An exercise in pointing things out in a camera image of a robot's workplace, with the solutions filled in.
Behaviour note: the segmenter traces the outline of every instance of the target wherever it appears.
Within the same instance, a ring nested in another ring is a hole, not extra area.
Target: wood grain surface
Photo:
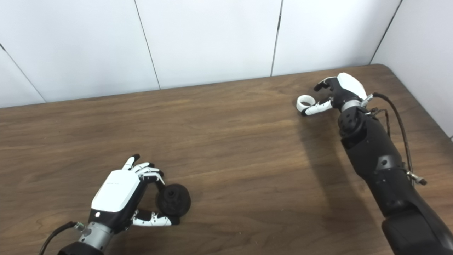
[[[107,175],[134,153],[185,185],[192,208],[179,226],[131,227],[108,255],[391,254],[338,112],[302,118],[294,107],[301,94],[325,97],[313,86],[339,72],[393,100],[429,182],[418,191],[453,229],[452,143],[387,67],[371,65],[0,109],[0,254],[36,254],[61,224],[86,222]],[[155,194],[140,207],[156,210]],[[78,238],[63,232],[46,254]]]

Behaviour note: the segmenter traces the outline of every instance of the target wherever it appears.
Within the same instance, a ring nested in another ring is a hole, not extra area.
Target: white wall
[[[0,43],[44,99],[159,89],[133,0],[14,0]]]
[[[400,0],[284,0],[272,75],[369,64]]]
[[[0,43],[60,101],[367,64],[399,1],[0,0]]]
[[[453,136],[453,1],[403,0],[372,63],[387,65]]]
[[[34,103],[44,103],[44,100],[0,48],[0,108]]]
[[[137,0],[161,88],[270,76],[281,0]]]

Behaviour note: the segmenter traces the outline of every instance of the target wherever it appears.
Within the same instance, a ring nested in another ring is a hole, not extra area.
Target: white ring
[[[296,108],[301,112],[305,108],[308,108],[308,107],[310,107],[310,106],[312,106],[314,104],[316,104],[316,100],[314,100],[313,97],[311,97],[309,95],[302,95],[302,96],[297,98]]]

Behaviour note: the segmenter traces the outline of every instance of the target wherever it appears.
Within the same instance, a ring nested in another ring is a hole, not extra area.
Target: robotic arm
[[[180,184],[166,186],[162,179],[164,173],[152,163],[134,166],[139,157],[139,154],[133,155],[122,169],[110,173],[92,201],[87,226],[80,222],[63,225],[47,239],[39,254],[44,253],[53,236],[72,226],[82,235],[77,242],[62,248],[58,255],[103,255],[113,235],[128,230],[131,225],[178,225],[179,218],[190,208],[189,192]],[[137,209],[151,183],[159,190],[157,206],[162,213]]]
[[[404,126],[393,103],[384,95],[366,95],[362,84],[346,73],[329,77],[314,90],[328,88],[332,96],[319,103],[308,95],[300,96],[297,109],[302,116],[331,108],[340,111],[338,127],[341,143],[355,172],[367,183],[383,216],[382,230],[396,255],[453,255],[453,235],[439,216],[414,188],[413,181],[426,180],[409,169],[373,111],[366,105],[373,97],[386,100],[395,111],[405,145]]]

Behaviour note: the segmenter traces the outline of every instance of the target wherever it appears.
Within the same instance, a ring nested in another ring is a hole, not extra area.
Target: cable
[[[387,135],[390,137],[390,121],[389,121],[389,112],[387,109],[378,109],[378,108],[373,108],[371,109],[371,116],[374,117],[380,112],[384,112],[386,115],[386,124],[387,124]]]
[[[54,238],[56,235],[60,234],[61,232],[63,232],[64,230],[66,229],[69,229],[69,228],[72,228],[74,227],[75,225],[77,224],[77,222],[73,222],[73,221],[70,221],[62,226],[60,226],[59,228],[55,229],[52,234],[49,235],[49,237],[47,238],[47,240],[44,242],[43,246],[41,247],[41,250],[39,251],[38,255],[43,255],[44,254],[44,251],[46,250],[47,248],[47,245],[49,245],[50,241],[52,240],[52,238]]]
[[[387,103],[389,103],[389,105],[392,107],[393,111],[395,112],[396,119],[398,120],[398,124],[400,125],[401,134],[403,135],[404,148],[406,150],[406,157],[407,157],[407,168],[408,168],[409,172],[413,173],[414,171],[412,169],[412,158],[410,157],[409,143],[407,142],[406,130],[404,129],[404,124],[403,124],[403,121],[401,120],[400,113],[398,112],[395,105],[392,103],[392,101],[390,101],[390,99],[387,96],[385,96],[381,93],[375,92],[375,93],[373,93],[373,97],[381,98],[381,99],[385,100]]]

